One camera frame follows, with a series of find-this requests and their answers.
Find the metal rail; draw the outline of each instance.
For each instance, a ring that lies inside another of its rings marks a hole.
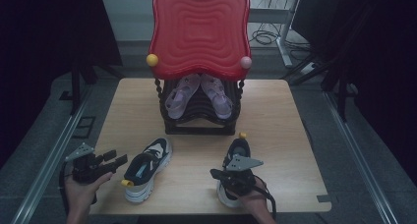
[[[81,101],[79,109],[75,112],[74,115],[71,115],[64,130],[59,136],[57,142],[51,147],[51,150],[46,157],[45,162],[43,163],[39,173],[37,174],[34,182],[31,184],[31,187],[25,196],[21,206],[15,214],[15,217],[12,220],[12,223],[29,223],[30,219],[39,204],[40,199],[48,185],[62,154],[67,147],[68,141],[71,138],[74,130],[77,127],[77,123],[80,120],[83,112],[86,108],[87,101],[92,92],[92,86],[87,85],[85,89],[84,96]]]
[[[343,120],[340,118],[337,112],[337,104],[334,98],[332,97],[332,95],[330,95],[329,92],[324,92],[324,97],[384,223],[398,223],[383,189],[379,185],[377,179],[374,177],[374,174],[372,173],[364,155],[362,154],[359,144],[353,137],[347,123],[343,122]]]

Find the yellow ball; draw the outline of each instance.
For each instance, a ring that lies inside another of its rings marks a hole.
[[[246,136],[246,133],[239,133],[239,139],[245,139]]]
[[[125,187],[133,187],[134,186],[133,182],[129,181],[129,180],[122,180],[120,182],[120,184],[122,184],[122,186],[125,186]]]
[[[158,61],[158,59],[157,59],[156,55],[150,54],[150,55],[147,56],[147,63],[148,63],[149,66],[151,66],[151,67],[156,66],[157,61]]]

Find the pink ball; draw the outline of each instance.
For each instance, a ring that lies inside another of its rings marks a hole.
[[[240,60],[240,65],[244,69],[250,69],[252,66],[252,59],[248,56],[242,57],[242,59]]]

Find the pink shoe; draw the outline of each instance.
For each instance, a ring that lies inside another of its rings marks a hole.
[[[227,119],[232,114],[232,101],[224,93],[220,79],[210,75],[202,75],[202,89],[211,100],[212,107],[219,119]]]
[[[177,87],[168,95],[165,108],[172,119],[179,119],[184,114],[188,101],[200,86],[200,75],[192,74],[180,80]]]

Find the wavy red panel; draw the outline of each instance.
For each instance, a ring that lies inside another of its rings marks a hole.
[[[153,0],[155,27],[149,54],[159,79],[207,73],[242,80],[240,65],[251,56],[247,36],[249,0]]]

